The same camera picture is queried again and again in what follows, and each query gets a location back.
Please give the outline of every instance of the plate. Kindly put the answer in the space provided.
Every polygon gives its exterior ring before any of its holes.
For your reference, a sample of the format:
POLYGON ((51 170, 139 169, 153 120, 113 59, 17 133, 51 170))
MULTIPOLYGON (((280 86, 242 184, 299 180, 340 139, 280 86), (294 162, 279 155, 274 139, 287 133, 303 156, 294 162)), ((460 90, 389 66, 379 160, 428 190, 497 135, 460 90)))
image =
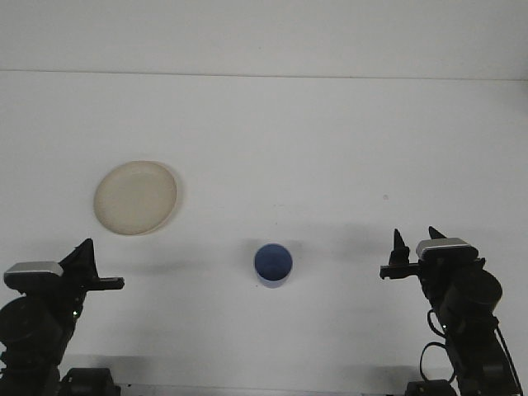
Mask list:
POLYGON ((133 161, 117 167, 99 184, 93 207, 107 229, 122 235, 149 233, 176 204, 176 182, 160 163, 133 161))

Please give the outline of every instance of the white wall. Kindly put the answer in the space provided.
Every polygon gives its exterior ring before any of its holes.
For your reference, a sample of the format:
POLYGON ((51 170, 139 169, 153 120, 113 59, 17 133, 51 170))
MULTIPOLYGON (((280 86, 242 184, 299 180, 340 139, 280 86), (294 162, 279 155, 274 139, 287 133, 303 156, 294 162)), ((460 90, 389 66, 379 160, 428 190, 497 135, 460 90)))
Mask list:
POLYGON ((379 265, 393 227, 414 247, 434 224, 489 260, 526 377, 526 83, 10 72, 0 93, 2 262, 59 260, 90 236, 100 273, 126 279, 89 295, 67 365, 401 391, 434 337, 417 280, 382 281, 379 265), (121 237, 92 196, 135 159, 171 166, 181 202, 163 229, 121 237), (269 241, 295 260, 278 290, 252 273, 269 241))
POLYGON ((0 2, 0 68, 528 77, 522 0, 0 2))

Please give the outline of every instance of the cable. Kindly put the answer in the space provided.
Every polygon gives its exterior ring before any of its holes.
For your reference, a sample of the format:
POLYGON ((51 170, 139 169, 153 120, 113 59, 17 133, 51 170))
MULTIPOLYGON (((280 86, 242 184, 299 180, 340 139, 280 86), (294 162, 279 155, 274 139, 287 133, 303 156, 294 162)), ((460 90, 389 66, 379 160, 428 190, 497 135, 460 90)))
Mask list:
POLYGON ((433 324, 432 318, 431 318, 431 314, 433 312, 434 311, 432 309, 429 309, 429 312, 427 312, 427 323, 429 323, 429 328, 431 328, 432 332, 435 333, 437 336, 446 338, 446 335, 443 332, 435 328, 435 325, 433 324))
POLYGON ((510 351, 508 350, 508 347, 506 346, 506 340, 502 336, 501 329, 498 328, 498 326, 496 330, 497 330, 498 337, 501 339, 502 349, 504 349, 504 352, 506 352, 508 364, 510 365, 511 372, 513 373, 513 379, 515 380, 515 382, 517 383, 517 386, 519 387, 519 395, 524 396, 524 394, 522 393, 521 382, 519 380, 519 376, 517 375, 517 370, 515 370, 515 366, 513 365, 512 355, 510 355, 510 351))
MULTIPOLYGON (((427 345, 425 345, 423 347, 423 350, 422 350, 422 354, 420 355, 420 375, 422 376, 423 380, 426 381, 426 382, 429 382, 431 381, 430 379, 428 379, 426 377, 426 375, 424 374, 423 372, 423 354, 426 353, 426 350, 429 348, 429 347, 440 347, 442 348, 444 351, 446 351, 446 346, 444 344, 442 344, 441 342, 429 342, 427 345)), ((451 375, 451 377, 447 380, 449 383, 453 382, 455 380, 455 371, 453 370, 453 374, 451 375)))

